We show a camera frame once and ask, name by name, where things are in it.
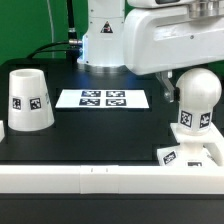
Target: white cone-shaped cup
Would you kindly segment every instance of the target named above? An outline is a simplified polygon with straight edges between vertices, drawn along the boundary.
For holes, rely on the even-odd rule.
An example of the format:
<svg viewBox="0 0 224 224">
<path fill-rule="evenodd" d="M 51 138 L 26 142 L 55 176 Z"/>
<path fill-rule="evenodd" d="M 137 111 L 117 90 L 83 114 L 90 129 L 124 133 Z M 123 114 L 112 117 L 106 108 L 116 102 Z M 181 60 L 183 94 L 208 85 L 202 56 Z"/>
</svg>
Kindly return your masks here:
<svg viewBox="0 0 224 224">
<path fill-rule="evenodd" d="M 54 116 L 43 71 L 12 71 L 9 79 L 9 127 L 17 131 L 37 131 L 53 123 Z"/>
</svg>

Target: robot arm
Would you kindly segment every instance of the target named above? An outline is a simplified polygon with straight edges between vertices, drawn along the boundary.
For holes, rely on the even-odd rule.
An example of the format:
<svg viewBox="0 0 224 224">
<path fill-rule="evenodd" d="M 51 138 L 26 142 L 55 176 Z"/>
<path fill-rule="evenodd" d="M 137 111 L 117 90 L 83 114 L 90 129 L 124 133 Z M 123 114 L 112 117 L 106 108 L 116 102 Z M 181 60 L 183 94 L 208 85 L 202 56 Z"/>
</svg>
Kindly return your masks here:
<svg viewBox="0 0 224 224">
<path fill-rule="evenodd" d="M 144 75 L 223 60 L 224 50 L 219 45 L 224 40 L 221 4 L 207 2 L 205 6 L 211 9 L 202 10 L 198 2 L 190 3 L 129 0 L 139 8 L 129 13 L 124 26 L 128 69 Z"/>
</svg>

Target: white ball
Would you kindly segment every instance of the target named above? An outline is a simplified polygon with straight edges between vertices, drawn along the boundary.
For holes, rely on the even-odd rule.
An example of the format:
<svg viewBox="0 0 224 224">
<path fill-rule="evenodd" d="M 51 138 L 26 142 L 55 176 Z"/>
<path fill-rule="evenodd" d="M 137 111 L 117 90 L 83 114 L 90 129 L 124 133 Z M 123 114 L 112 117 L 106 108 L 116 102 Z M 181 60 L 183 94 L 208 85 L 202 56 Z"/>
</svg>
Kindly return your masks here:
<svg viewBox="0 0 224 224">
<path fill-rule="evenodd" d="M 185 72 L 178 80 L 180 104 L 190 110 L 207 111 L 219 101 L 222 87 L 217 76 L 202 68 Z"/>
</svg>

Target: green background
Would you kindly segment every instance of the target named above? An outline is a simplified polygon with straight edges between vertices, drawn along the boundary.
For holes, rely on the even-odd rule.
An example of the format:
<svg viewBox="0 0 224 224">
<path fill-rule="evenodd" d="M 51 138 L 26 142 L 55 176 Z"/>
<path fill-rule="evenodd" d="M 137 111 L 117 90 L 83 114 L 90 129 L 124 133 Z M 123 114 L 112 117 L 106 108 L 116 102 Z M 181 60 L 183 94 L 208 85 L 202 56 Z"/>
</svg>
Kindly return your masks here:
<svg viewBox="0 0 224 224">
<path fill-rule="evenodd" d="M 67 40 L 66 0 L 50 0 L 55 27 L 55 41 Z M 132 8 L 126 2 L 126 14 Z M 87 31 L 87 0 L 73 0 L 78 36 Z M 0 0 L 0 64 L 13 58 L 24 58 L 36 48 L 51 43 L 51 27 L 47 0 Z M 51 57 L 51 54 L 38 55 Z M 65 57 L 57 53 L 56 57 Z M 223 63 L 210 68 L 223 74 Z"/>
</svg>

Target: white paper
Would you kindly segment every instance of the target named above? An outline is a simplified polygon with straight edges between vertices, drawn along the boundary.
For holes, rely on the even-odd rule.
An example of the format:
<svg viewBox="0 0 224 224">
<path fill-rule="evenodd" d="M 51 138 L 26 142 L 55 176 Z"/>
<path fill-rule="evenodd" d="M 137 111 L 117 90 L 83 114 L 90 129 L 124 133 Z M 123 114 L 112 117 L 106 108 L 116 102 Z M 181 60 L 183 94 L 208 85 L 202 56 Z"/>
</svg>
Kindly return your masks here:
<svg viewBox="0 0 224 224">
<path fill-rule="evenodd" d="M 56 108 L 149 108 L 144 90 L 63 90 Z"/>
</svg>

